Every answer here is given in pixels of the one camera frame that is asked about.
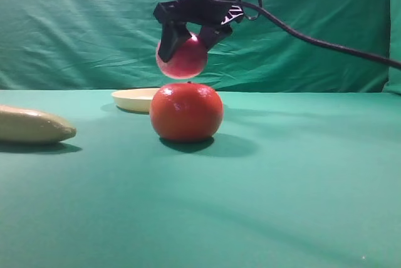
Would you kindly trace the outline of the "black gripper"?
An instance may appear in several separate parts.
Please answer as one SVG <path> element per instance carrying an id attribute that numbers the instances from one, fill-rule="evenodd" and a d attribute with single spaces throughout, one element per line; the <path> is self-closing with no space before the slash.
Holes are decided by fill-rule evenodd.
<path id="1" fill-rule="evenodd" d="M 230 37 L 232 21 L 240 23 L 244 11 L 239 0 L 173 0 L 158 3 L 154 17 L 162 25 L 158 56 L 163 62 L 172 59 L 177 50 L 191 38 L 186 23 L 201 25 L 199 39 L 210 51 Z"/>

